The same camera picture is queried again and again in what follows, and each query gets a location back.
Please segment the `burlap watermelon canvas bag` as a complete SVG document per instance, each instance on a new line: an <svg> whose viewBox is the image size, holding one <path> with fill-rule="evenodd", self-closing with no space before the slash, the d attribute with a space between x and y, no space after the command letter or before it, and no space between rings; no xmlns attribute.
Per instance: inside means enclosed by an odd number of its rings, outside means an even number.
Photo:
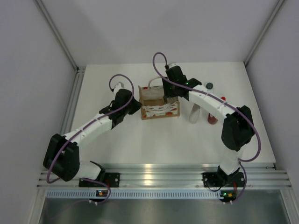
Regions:
<svg viewBox="0 0 299 224"><path fill-rule="evenodd" d="M160 79L160 77L150 79L147 86L138 86L139 102L142 103L141 119L149 120L166 117L179 117L179 100L174 104L167 104L166 97L164 96L163 85L151 85L151 82L156 79Z"/></svg>

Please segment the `red bottle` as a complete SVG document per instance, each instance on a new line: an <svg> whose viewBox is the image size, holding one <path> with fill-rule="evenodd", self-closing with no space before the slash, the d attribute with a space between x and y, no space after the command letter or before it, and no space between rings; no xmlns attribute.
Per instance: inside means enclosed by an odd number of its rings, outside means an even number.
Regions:
<svg viewBox="0 0 299 224"><path fill-rule="evenodd" d="M215 125L219 119L221 118L221 120L223 121L224 120L224 109L226 108L224 103L226 102L226 98L224 96L221 97L221 100L218 101L216 100L215 103L216 103L216 112L215 112L215 115L214 116L213 114L208 114L208 118L207 118L207 121L209 124L211 125Z"/></svg>

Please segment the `beige bottle grey cap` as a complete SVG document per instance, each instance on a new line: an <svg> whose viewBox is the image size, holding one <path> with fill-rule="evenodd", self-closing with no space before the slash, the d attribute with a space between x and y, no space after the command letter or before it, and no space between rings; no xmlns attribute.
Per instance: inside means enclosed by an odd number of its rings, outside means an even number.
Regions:
<svg viewBox="0 0 299 224"><path fill-rule="evenodd" d="M171 97L171 98L166 98L166 103L167 104L174 104L175 102L178 101L178 97Z"/></svg>

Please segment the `white bottle grey cap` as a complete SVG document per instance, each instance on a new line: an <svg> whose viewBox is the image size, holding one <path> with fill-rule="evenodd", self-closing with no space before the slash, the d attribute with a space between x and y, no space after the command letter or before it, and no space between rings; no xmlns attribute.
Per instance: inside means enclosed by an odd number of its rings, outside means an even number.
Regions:
<svg viewBox="0 0 299 224"><path fill-rule="evenodd" d="M211 82L206 82L205 83L205 88L207 91L209 92L213 92L214 91L214 84Z"/></svg>

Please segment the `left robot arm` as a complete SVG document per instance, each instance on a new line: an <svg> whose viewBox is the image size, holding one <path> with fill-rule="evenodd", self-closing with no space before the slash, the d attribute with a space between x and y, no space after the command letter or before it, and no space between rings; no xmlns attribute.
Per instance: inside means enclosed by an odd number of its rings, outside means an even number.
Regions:
<svg viewBox="0 0 299 224"><path fill-rule="evenodd" d="M142 104L137 101L131 91L118 90L114 100L101 109L86 124L63 135L54 134L49 142L43 166L48 173L55 174L58 179L68 182L73 179L89 179L94 186L105 183L105 169L93 161L82 161L81 150L101 134L112 130L120 124L126 115L132 115Z"/></svg>

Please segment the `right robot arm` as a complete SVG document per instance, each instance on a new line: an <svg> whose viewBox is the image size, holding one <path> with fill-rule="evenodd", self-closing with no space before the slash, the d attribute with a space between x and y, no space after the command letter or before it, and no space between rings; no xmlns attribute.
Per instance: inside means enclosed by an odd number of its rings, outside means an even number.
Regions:
<svg viewBox="0 0 299 224"><path fill-rule="evenodd" d="M167 77L163 78L163 87L166 98L185 98L205 109L222 124L221 140L225 153L216 176L220 184L229 185L240 170L238 159L242 154L242 147L255 135L251 110L245 105L229 107L197 79L188 80L178 65L166 65L165 72Z"/></svg>

